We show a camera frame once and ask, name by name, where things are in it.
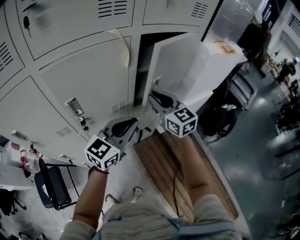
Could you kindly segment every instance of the shirt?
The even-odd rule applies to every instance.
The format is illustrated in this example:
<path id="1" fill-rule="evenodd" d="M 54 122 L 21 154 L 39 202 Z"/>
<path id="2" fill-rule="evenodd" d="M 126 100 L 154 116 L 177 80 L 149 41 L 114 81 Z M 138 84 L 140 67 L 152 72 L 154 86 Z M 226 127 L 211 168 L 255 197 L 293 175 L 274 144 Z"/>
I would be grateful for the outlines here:
<path id="1" fill-rule="evenodd" d="M 203 196 L 196 202 L 193 212 L 194 224 L 232 221 L 216 195 Z M 165 213 L 139 203 L 122 203 L 113 205 L 105 213 L 98 233 L 85 223 L 72 221 L 66 225 L 60 240 L 98 240 L 99 234 L 102 240 L 165 240 L 173 239 L 177 232 Z M 223 232 L 201 239 L 241 240 L 241 235 L 237 231 Z"/>

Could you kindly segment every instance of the locker vent slot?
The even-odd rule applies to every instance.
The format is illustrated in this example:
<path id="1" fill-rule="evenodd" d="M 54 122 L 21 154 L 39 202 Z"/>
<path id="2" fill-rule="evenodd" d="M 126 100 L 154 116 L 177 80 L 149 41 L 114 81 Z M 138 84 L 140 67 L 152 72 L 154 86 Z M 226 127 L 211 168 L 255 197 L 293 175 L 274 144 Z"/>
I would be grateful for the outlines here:
<path id="1" fill-rule="evenodd" d="M 98 0 L 98 17 L 111 16 L 113 12 L 113 3 L 109 0 Z"/>
<path id="2" fill-rule="evenodd" d="M 72 131 L 68 128 L 68 127 L 65 127 L 63 128 L 62 130 L 59 130 L 58 132 L 56 132 L 56 134 L 60 137 L 63 137 L 69 133 L 71 133 Z"/>
<path id="3" fill-rule="evenodd" d="M 98 0 L 98 17 L 125 14 L 127 0 Z"/>
<path id="4" fill-rule="evenodd" d="M 115 106 L 112 107 L 112 112 L 113 113 L 116 113 L 118 111 L 119 111 L 119 105 L 115 105 Z"/>
<path id="5" fill-rule="evenodd" d="M 125 108 L 125 101 L 119 103 L 119 109 L 122 110 Z"/>
<path id="6" fill-rule="evenodd" d="M 114 15 L 125 14 L 127 9 L 127 1 L 126 0 L 118 0 L 114 2 Z"/>
<path id="7" fill-rule="evenodd" d="M 117 105 L 115 105 L 115 106 L 112 106 L 112 112 L 113 112 L 113 113 L 116 113 L 116 112 L 118 112 L 118 111 L 123 110 L 125 107 L 126 107 L 125 101 L 120 102 L 119 104 L 117 104 Z"/>
<path id="8" fill-rule="evenodd" d="M 194 9 L 192 11 L 192 17 L 204 18 L 208 6 L 199 2 L 195 3 Z"/>
<path id="9" fill-rule="evenodd" d="M 12 61 L 14 60 L 6 43 L 0 45 L 0 72 Z"/>

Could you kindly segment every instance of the hand-held gripper device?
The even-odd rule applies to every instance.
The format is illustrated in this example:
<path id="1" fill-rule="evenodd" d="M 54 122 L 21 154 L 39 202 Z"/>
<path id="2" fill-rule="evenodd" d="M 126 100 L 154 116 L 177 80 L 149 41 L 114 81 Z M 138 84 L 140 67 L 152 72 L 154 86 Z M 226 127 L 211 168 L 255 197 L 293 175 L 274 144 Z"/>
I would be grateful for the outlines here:
<path id="1" fill-rule="evenodd" d="M 152 91 L 148 101 L 161 118 L 161 126 L 182 138 L 196 130 L 198 116 L 190 111 L 176 96 L 167 92 Z M 135 132 L 138 132 L 138 119 L 118 118 L 110 121 L 98 135 L 93 135 L 84 152 L 87 160 L 106 170 L 124 157 L 125 146 Z"/>

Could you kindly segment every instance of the key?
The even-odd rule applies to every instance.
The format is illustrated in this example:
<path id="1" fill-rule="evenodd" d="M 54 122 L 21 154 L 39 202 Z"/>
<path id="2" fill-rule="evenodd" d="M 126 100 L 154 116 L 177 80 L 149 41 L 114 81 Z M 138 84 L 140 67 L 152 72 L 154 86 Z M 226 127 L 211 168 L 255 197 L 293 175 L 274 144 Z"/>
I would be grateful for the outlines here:
<path id="1" fill-rule="evenodd" d="M 24 28 L 28 30 L 29 37 L 31 37 L 31 33 L 30 33 L 30 29 L 29 29 L 30 23 L 29 23 L 29 18 L 28 18 L 28 16 L 25 16 L 25 17 L 23 18 L 23 24 L 24 24 Z"/>

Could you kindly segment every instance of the black bag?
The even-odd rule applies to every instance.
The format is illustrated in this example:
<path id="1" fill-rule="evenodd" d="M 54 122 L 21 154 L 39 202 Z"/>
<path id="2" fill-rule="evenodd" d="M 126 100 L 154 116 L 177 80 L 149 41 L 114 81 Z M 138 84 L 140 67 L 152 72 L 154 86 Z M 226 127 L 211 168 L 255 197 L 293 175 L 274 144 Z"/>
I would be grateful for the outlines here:
<path id="1" fill-rule="evenodd" d="M 233 110 L 227 111 L 223 108 L 208 109 L 199 118 L 203 133 L 208 136 L 219 134 L 220 137 L 227 136 L 236 124 L 237 117 Z"/>
<path id="2" fill-rule="evenodd" d="M 9 216 L 14 202 L 14 191 L 0 189 L 0 196 L 0 209 L 2 210 L 4 215 Z"/>

